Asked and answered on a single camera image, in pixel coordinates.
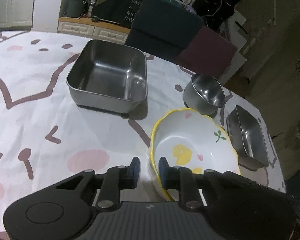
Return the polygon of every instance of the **circular button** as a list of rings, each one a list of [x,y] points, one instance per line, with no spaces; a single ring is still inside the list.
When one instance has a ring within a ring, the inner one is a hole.
[[[26,217],[36,224],[52,223],[63,215],[63,208],[53,202],[34,204],[26,211]]]
[[[114,203],[111,200],[102,200],[98,203],[100,208],[109,208],[112,207]]]
[[[186,203],[186,207],[191,208],[191,209],[196,209],[196,208],[201,207],[201,204],[199,201],[191,200]]]

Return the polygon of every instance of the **pink heart pattern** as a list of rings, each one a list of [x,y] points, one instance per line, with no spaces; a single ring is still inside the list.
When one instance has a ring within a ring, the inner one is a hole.
[[[197,156],[198,156],[198,159],[202,162],[203,161],[203,155],[198,154]]]
[[[69,52],[69,55],[72,57],[73,55],[80,54],[78,52]]]
[[[191,115],[192,115],[191,113],[186,113],[185,118],[188,119],[189,117],[191,117]]]
[[[22,46],[19,46],[19,45],[12,45],[10,46],[9,48],[7,48],[7,51],[20,51],[22,50],[23,47]]]

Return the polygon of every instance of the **green trash bin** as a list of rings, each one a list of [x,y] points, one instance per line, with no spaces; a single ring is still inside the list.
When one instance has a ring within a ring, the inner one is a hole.
[[[88,8],[88,0],[69,0],[66,16],[78,18]]]

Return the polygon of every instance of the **chair backrest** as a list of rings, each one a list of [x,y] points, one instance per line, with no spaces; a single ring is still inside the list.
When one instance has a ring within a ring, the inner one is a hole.
[[[203,26],[184,49],[176,64],[195,73],[219,78],[231,64],[237,48],[212,29]]]
[[[198,15],[167,0],[143,0],[132,29],[186,48],[204,25]]]

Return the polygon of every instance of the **table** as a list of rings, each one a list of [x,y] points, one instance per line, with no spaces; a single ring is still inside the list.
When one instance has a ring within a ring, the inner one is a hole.
[[[42,32],[0,33],[0,239],[7,239],[4,210],[15,200],[85,169],[141,162],[136,190],[122,200],[160,201],[148,173],[149,136],[169,110],[183,108],[182,91],[192,73],[147,55],[148,99],[129,116],[78,107],[65,79],[89,38]],[[225,120],[235,105],[261,124],[270,166],[243,176],[285,192],[280,163],[259,111],[224,89],[225,107],[214,121]]]

